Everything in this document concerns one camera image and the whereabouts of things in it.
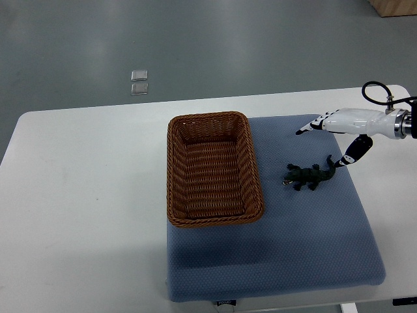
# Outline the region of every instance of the basket rim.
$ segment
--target basket rim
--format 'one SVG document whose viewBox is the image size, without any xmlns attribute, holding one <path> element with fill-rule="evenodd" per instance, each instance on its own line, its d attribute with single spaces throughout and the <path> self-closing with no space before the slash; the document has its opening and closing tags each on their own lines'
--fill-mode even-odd
<svg viewBox="0 0 417 313">
<path fill-rule="evenodd" d="M 174 153 L 175 149 L 173 143 L 173 131 L 177 123 L 187 123 L 188 121 L 204 122 L 213 118 L 221 118 L 234 115 L 242 120 L 244 123 L 244 133 L 245 133 L 245 142 L 247 142 L 248 149 L 245 149 L 245 153 L 248 154 L 250 162 L 250 186 L 252 192 L 256 195 L 254 201 L 254 207 L 251 208 L 252 213 L 243 212 L 241 215 L 232 215 L 232 216 L 216 216 L 216 217 L 203 217 L 203 218 L 178 218 L 176 217 L 176 210 L 173 205 L 173 200 L 175 195 L 173 194 L 173 176 L 171 170 L 169 170 L 174 163 Z M 255 151 L 253 148 L 252 135 L 250 133 L 250 125 L 248 118 L 241 112 L 238 111 L 226 111 L 226 112 L 213 112 L 213 113 L 197 113 L 197 114 L 188 114 L 188 115 L 179 115 L 168 124 L 167 132 L 167 217 L 170 223 L 176 227 L 180 228 L 196 228 L 196 227 L 205 227 L 205 226 L 219 226 L 219 225 L 229 225 L 229 224 L 245 224 L 249 222 L 255 222 L 261 218 L 264 211 L 264 201 L 263 193 L 261 188 L 261 182 L 259 178 L 259 172 L 257 169 Z"/>
</svg>

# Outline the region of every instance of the toy crocodile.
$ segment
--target toy crocodile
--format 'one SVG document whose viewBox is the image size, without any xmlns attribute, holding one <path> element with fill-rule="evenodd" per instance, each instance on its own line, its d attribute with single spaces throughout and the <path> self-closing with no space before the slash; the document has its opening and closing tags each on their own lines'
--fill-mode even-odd
<svg viewBox="0 0 417 313">
<path fill-rule="evenodd" d="M 314 164 L 312 168 L 300 168 L 300 166 L 294 164 L 288 164 L 287 168 L 289 173 L 284 176 L 283 185 L 289 185 L 295 181 L 298 181 L 298 184 L 294 185 L 294 189 L 297 191 L 301 190 L 301 187 L 306 183 L 311 183 L 308 185 L 308 188 L 315 190 L 321 181 L 327 181 L 333 177 L 336 172 L 334 163 L 332 161 L 332 155 L 329 155 L 326 159 L 327 164 L 329 165 L 330 170 L 322 171 L 318 164 Z"/>
</svg>

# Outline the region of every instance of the brown woven basket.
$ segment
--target brown woven basket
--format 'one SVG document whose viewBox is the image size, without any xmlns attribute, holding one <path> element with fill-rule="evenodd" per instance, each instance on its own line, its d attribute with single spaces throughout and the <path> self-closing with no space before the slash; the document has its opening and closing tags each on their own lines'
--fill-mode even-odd
<svg viewBox="0 0 417 313">
<path fill-rule="evenodd" d="M 250 126 L 239 112 L 183 115 L 167 133 L 167 216 L 182 228 L 243 224 L 263 214 Z"/>
</svg>

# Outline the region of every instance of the gray floor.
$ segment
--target gray floor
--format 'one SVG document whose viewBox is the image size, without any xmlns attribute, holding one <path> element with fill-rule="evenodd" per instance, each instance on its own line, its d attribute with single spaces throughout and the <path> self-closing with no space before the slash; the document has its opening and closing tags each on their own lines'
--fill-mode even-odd
<svg viewBox="0 0 417 313">
<path fill-rule="evenodd" d="M 417 16 L 380 18 L 367 0 L 0 0 L 0 160 L 28 111 L 360 87 L 368 80 L 417 95 L 416 51 Z M 149 71 L 149 94 L 133 97 L 130 72 L 141 68 Z M 417 307 L 383 301 L 358 309 Z"/>
</svg>

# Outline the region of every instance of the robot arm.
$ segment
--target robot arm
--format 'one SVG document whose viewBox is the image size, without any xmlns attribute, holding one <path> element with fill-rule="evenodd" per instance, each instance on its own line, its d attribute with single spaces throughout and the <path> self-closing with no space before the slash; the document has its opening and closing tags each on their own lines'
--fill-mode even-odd
<svg viewBox="0 0 417 313">
<path fill-rule="evenodd" d="M 379 85 L 388 93 L 388 102 L 378 102 L 370 99 L 365 89 L 368 85 Z M 387 86 L 379 82 L 368 82 L 362 88 L 363 96 L 372 103 L 385 105 L 385 112 L 367 109 L 340 109 L 334 112 L 327 112 L 314 121 L 300 128 L 296 135 L 301 135 L 311 130 L 327 130 L 338 134 L 357 134 L 355 139 L 347 148 L 343 157 L 335 163 L 341 167 L 355 163 L 362 158 L 372 147 L 371 137 L 375 134 L 382 134 L 390 139 L 403 139 L 407 135 L 417 138 L 417 127 L 413 127 L 412 120 L 417 120 L 417 112 L 413 107 L 417 105 L 417 97 L 410 97 L 392 101 L 393 96 Z M 394 104 L 406 102 L 411 105 L 411 113 L 403 109 L 394 109 Z"/>
</svg>

